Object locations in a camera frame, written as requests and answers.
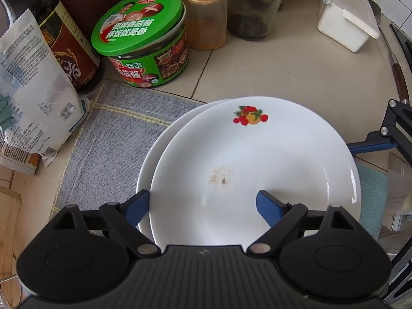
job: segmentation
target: white lid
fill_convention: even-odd
[[[343,12],[343,17],[361,28],[371,37],[378,39],[380,32],[372,7],[368,0],[323,0]]]

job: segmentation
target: white box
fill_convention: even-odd
[[[380,35],[368,0],[322,0],[318,30],[352,52]]]

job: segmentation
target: container lid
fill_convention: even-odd
[[[342,16],[361,28],[371,37],[378,39],[380,32],[372,7],[368,0],[323,0],[342,11]]]
[[[136,51],[166,34],[182,12],[181,0],[123,0],[97,22],[91,43],[106,56]]]

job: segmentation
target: white plate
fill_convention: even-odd
[[[260,111],[246,116],[248,125],[235,124],[245,113],[238,106]],[[314,210],[338,203],[358,220],[360,187],[349,149],[323,118],[277,98],[234,99],[199,114],[170,141],[152,180],[150,223],[162,249],[246,249],[269,228],[256,210],[259,190]]]
[[[150,148],[148,154],[143,161],[142,168],[140,169],[139,178],[137,179],[136,193],[139,193],[141,190],[149,190],[152,185],[153,174],[157,163],[161,155],[163,154],[164,149],[172,140],[172,138],[179,132],[181,128],[185,126],[192,118],[196,117],[205,110],[216,106],[219,103],[225,102],[227,100],[220,100],[215,102],[210,102],[205,105],[201,105],[191,111],[188,111],[186,114],[179,117],[175,120],[170,126],[166,128],[165,131],[156,139],[155,143]],[[150,240],[153,239],[152,228],[150,227],[149,215],[147,214],[139,223],[139,230]]]

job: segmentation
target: wooden board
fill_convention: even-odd
[[[20,194],[0,186],[0,279],[12,275],[14,231],[20,207]],[[11,281],[2,283],[1,287],[11,309],[13,309]]]

